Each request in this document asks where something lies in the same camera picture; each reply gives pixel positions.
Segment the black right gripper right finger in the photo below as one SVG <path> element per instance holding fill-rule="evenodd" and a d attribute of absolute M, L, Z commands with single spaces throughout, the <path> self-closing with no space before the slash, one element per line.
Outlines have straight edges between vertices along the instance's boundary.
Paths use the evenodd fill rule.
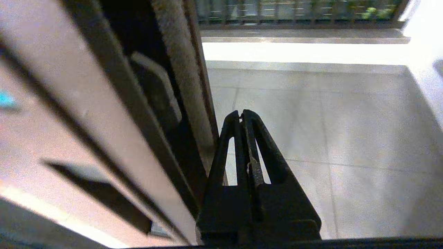
<path fill-rule="evenodd" d="M 259 240 L 320 240 L 322 221 L 261 117 L 242 113 Z"/>

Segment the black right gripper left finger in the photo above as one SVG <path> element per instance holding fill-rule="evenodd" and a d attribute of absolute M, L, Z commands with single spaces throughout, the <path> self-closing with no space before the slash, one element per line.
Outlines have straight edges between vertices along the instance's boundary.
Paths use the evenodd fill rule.
<path fill-rule="evenodd" d="M 224 186 L 228 144 L 234 139 L 237 184 Z M 238 111 L 226 116 L 206 183 L 204 201 L 197 219 L 202 243 L 238 243 L 239 232 L 252 221 L 251 198 L 242 128 Z"/>

